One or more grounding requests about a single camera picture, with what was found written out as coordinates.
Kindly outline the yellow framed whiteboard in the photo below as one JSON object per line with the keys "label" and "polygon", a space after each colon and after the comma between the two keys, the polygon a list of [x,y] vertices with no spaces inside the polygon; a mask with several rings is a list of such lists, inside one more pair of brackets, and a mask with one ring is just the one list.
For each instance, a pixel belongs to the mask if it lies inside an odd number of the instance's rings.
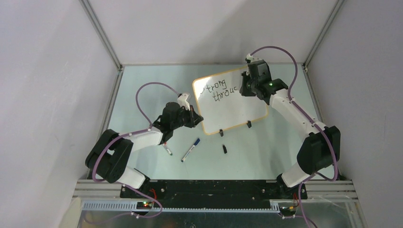
{"label": "yellow framed whiteboard", "polygon": [[192,88],[199,110],[204,118],[202,128],[206,135],[226,131],[268,116],[269,108],[256,97],[240,94],[241,73],[246,66],[198,78]]}

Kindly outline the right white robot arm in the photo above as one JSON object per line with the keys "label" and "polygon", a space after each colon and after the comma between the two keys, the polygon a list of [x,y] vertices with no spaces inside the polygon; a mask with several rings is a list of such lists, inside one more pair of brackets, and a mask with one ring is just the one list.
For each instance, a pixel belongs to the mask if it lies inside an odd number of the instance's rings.
{"label": "right white robot arm", "polygon": [[340,156],[339,129],[326,126],[298,105],[287,84],[279,78],[272,79],[266,61],[252,58],[247,60],[247,66],[248,70],[241,74],[240,94],[257,97],[275,109],[296,129],[302,140],[296,163],[279,176],[277,194],[284,199],[290,198],[296,191],[296,185],[331,165],[336,178]]}

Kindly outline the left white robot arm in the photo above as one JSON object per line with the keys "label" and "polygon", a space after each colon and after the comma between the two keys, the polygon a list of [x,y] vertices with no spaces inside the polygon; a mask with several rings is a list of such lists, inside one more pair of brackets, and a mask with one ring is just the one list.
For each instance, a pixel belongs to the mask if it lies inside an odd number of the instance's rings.
{"label": "left white robot arm", "polygon": [[137,197],[144,198],[150,192],[150,184],[146,182],[148,177],[128,166],[131,153],[163,145],[173,136],[174,130],[194,128],[203,120],[192,105],[186,109],[176,102],[169,102],[150,128],[124,134],[112,129],[104,131],[87,156],[85,165],[92,170],[94,181],[130,186]]}

